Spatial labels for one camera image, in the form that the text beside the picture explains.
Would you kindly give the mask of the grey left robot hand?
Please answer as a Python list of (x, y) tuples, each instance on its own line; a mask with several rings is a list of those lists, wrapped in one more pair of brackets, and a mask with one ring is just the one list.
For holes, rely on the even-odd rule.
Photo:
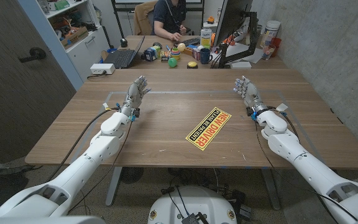
[(147, 79), (142, 75), (137, 78), (128, 88), (126, 97), (121, 107), (121, 113), (131, 116), (133, 111), (138, 109), (142, 99), (151, 89), (146, 88)]

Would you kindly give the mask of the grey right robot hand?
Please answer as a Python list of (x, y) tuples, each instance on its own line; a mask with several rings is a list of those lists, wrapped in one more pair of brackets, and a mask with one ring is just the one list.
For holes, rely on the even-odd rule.
[(234, 91), (238, 93), (244, 101), (248, 116), (258, 117), (261, 113), (268, 110), (262, 101), (257, 87), (246, 77), (235, 80)]

